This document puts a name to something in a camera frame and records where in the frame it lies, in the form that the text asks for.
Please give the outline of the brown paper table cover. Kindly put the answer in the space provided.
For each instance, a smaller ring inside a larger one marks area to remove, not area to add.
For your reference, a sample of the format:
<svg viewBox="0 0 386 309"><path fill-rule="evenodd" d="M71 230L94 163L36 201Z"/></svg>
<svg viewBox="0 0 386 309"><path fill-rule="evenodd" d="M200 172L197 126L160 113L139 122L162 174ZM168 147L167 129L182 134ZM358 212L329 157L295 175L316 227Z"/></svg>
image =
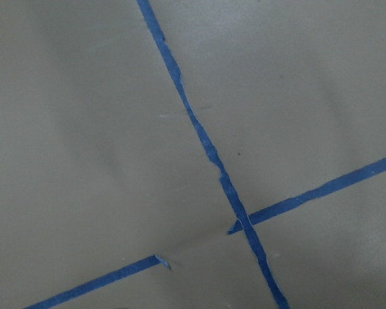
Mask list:
<svg viewBox="0 0 386 309"><path fill-rule="evenodd" d="M152 1L250 214L386 157L386 1ZM136 1L0 1L0 308L275 308Z"/></svg>

